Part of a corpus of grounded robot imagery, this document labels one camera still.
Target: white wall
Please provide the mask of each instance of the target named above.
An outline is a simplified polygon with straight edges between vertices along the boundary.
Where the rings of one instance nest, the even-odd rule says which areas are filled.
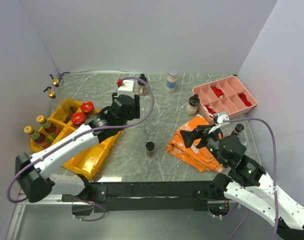
[[[278,181],[304,205],[304,0],[279,0],[246,58],[238,77],[256,97],[250,116],[275,131]],[[252,123],[264,167],[272,173],[271,138]]]
[[[1,0],[0,239],[7,234],[15,208],[5,197],[14,176],[15,157],[29,148],[23,128],[31,123],[37,126],[38,114],[49,114],[49,99],[42,90],[50,83],[50,73],[57,75],[58,71],[20,2]]]
[[[277,0],[20,0],[60,72],[238,73]]]

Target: red object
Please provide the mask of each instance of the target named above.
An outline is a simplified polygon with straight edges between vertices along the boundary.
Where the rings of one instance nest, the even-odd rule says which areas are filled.
[[[116,84],[117,84],[118,86],[122,86],[123,80],[122,80],[121,78],[118,79],[117,82],[116,82]]]
[[[91,101],[85,101],[80,108],[83,113],[90,114],[94,111],[94,104]]]
[[[80,126],[85,122],[85,114],[81,112],[74,113],[71,117],[71,121],[74,125]]]
[[[205,109],[207,110],[209,116],[210,116],[211,118],[213,118],[213,115],[214,115],[216,112],[212,109],[212,107],[210,107],[210,106],[207,105],[207,106],[205,106]]]
[[[245,94],[241,93],[238,95],[240,97],[240,99],[243,101],[243,103],[247,106],[247,107],[251,107],[252,104],[247,100],[247,97]]]
[[[222,90],[220,90],[219,88],[215,87],[215,86],[212,86],[211,89],[213,90],[213,92],[215,93],[215,95],[221,99],[224,97],[224,94],[222,92]]]

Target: yellow tray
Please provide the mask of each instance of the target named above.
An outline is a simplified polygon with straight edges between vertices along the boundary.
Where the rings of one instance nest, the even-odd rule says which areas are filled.
[[[81,112],[80,106],[81,102],[74,100],[75,105],[78,107],[77,112]],[[48,118],[52,123],[57,125],[58,128],[61,129],[60,134],[57,138],[53,141],[52,145],[56,142],[60,141],[61,139],[65,138],[66,136],[70,135],[77,129],[71,121],[67,124],[62,122],[57,114],[58,111],[61,111],[59,107],[55,112]],[[53,140],[50,134],[48,134],[43,127],[39,129],[41,133],[47,136],[49,139]],[[63,166],[74,173],[83,174],[88,180],[93,180],[93,177],[98,172],[103,160],[109,154],[110,148],[115,144],[116,139],[121,134],[121,131],[118,132],[117,135],[109,137],[105,141],[84,150],[83,152],[79,153],[75,157],[71,158],[69,161],[63,164]],[[36,142],[32,139],[30,140],[30,148],[33,152],[39,152],[43,150]]]

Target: table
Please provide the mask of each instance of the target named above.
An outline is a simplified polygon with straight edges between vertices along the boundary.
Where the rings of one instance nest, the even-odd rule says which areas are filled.
[[[91,101],[102,109],[111,105],[112,93],[116,91],[119,78],[139,74],[123,72],[65,73],[61,87],[79,101]],[[160,181],[211,181],[216,172],[200,173],[193,166],[166,153],[166,144],[176,130],[192,117],[185,113],[192,88],[228,75],[224,74],[179,74],[176,90],[166,92],[167,73],[146,74],[155,95],[155,106],[151,116],[142,124],[126,129],[118,138],[109,156],[104,160],[94,181],[98,182],[160,182]],[[141,116],[148,112],[151,95],[142,96]],[[241,142],[247,147],[246,154],[260,162],[253,135],[247,121],[242,122],[245,130],[240,134]],[[222,128],[229,135],[236,123]],[[145,144],[155,143],[155,154],[149,158]],[[59,173],[72,174],[64,168]]]

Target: yellow cap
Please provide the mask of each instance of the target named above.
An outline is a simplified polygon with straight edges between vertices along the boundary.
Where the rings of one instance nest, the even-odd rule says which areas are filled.
[[[55,96],[55,91],[49,88],[49,89],[47,90],[47,95],[48,95],[50,98],[51,98],[51,97],[54,97],[54,96]]]
[[[40,116],[36,117],[36,120],[37,120],[38,123],[41,123],[41,122],[44,122],[45,117],[43,115],[40,115]]]
[[[59,83],[60,83],[60,81],[59,81],[58,79],[56,79],[56,78],[53,78],[53,79],[51,80],[51,82],[52,82],[52,85],[57,86],[57,87],[58,87],[58,85],[59,85]]]
[[[31,134],[33,132],[33,128],[31,126],[26,126],[24,128],[24,132],[27,134]]]

